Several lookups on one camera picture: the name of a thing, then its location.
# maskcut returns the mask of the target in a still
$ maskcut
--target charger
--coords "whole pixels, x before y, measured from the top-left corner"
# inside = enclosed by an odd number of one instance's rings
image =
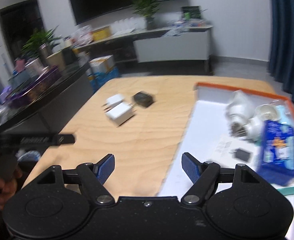
[[[113,109],[108,110],[106,116],[119,126],[134,116],[134,111],[130,104],[121,102]]]
[[[113,109],[115,106],[118,106],[120,103],[124,102],[124,100],[125,98],[123,95],[117,94],[110,98],[107,98],[106,104],[104,104],[103,106],[106,106],[105,110],[109,111]]]

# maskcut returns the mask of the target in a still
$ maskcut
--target purple object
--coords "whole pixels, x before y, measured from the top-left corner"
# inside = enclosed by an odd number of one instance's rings
[[[20,108],[36,101],[40,95],[51,87],[58,79],[60,79],[61,76],[62,75],[58,70],[58,66],[52,67],[49,71],[40,75],[35,82],[31,83],[20,93],[11,96],[9,98],[10,107]]]
[[[11,93],[12,87],[5,87],[2,93],[0,94],[0,103],[3,104],[7,101],[6,97]]]

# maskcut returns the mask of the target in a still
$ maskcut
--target vase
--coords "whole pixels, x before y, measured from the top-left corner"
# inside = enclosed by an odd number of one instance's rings
[[[148,31],[157,28],[156,24],[155,24],[154,17],[145,17],[145,21],[146,21],[146,29]]]

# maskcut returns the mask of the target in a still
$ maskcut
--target wooden table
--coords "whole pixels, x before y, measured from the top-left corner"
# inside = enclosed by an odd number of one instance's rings
[[[113,153],[116,167],[105,187],[116,200],[120,195],[156,195],[195,103],[193,87],[201,81],[274,93],[266,82],[240,78],[151,76],[113,79],[98,90],[62,130],[74,133],[76,143],[49,148],[26,183],[51,165],[74,169],[80,163],[96,163],[106,154]],[[102,105],[108,97],[121,93],[130,102],[141,90],[153,94],[156,102],[147,109],[135,107],[136,115],[120,127],[107,119]]]

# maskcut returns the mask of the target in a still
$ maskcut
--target baseboard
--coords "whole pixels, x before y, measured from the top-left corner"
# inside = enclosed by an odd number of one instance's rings
[[[240,57],[221,57],[221,56],[211,56],[212,62],[231,62],[236,64],[246,64],[246,65],[257,65],[267,67],[269,61],[251,59],[251,58],[240,58]]]

